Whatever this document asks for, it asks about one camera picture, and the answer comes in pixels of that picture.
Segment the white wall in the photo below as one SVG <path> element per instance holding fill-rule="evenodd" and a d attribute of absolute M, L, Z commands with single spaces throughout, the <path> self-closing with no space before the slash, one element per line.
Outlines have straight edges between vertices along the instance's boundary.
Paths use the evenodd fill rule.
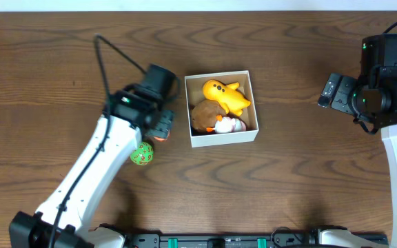
<path fill-rule="evenodd" d="M 0 11 L 397 10 L 397 0 L 0 0 Z"/>

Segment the green ball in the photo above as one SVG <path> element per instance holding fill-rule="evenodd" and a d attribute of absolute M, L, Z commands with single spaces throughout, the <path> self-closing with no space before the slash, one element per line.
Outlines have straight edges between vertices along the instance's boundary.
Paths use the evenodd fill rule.
<path fill-rule="evenodd" d="M 152 161 L 154 157 L 154 149 L 146 142 L 142 142 L 137 149 L 131 153 L 131 161 L 136 165 L 146 165 Z"/>

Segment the open box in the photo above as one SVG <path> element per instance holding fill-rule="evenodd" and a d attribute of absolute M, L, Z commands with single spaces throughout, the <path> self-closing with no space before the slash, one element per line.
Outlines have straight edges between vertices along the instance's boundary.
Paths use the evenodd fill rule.
<path fill-rule="evenodd" d="M 200 134 L 191 127 L 190 106 L 196 106 L 205 100 L 203 95 L 203 85 L 206 81 L 215 79 L 226 85 L 239 82 L 240 87 L 237 89 L 243 93 L 245 98 L 251 101 L 251 105 L 243 109 L 243 114 L 239 116 L 247 127 L 247 131 L 235 132 L 228 134 Z M 188 121 L 190 125 L 190 138 L 192 147 L 202 147 L 208 145 L 223 145 L 231 143 L 254 141 L 258 134 L 258 122 L 256 120 L 254 96 L 252 95 L 251 80 L 248 71 L 240 72 L 221 72 L 213 74 L 202 74 L 185 77 L 186 103 Z"/>

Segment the green strip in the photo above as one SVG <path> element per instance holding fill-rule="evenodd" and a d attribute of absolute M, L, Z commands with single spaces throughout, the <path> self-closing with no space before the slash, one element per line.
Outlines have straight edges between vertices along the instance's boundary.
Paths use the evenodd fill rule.
<path fill-rule="evenodd" d="M 267 243 L 265 238 L 259 238 L 256 242 L 258 244 L 258 248 L 266 248 Z"/>
<path fill-rule="evenodd" d="M 177 248 L 176 238 L 168 238 L 168 248 Z"/>

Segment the brown wooden tabletop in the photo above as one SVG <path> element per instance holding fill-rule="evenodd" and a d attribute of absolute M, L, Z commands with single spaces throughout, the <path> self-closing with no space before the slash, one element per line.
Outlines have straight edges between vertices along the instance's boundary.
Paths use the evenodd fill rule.
<path fill-rule="evenodd" d="M 391 235 L 380 134 L 318 107 L 331 72 L 358 76 L 360 41 L 397 12 L 0 13 L 0 247 L 33 214 L 91 137 L 104 93 L 92 37 L 142 65 L 185 75 L 249 70 L 252 143 L 191 148 L 185 90 L 153 162 L 126 162 L 92 223 L 163 233 L 270 233 L 342 225 Z M 104 49 L 112 90 L 141 75 Z"/>

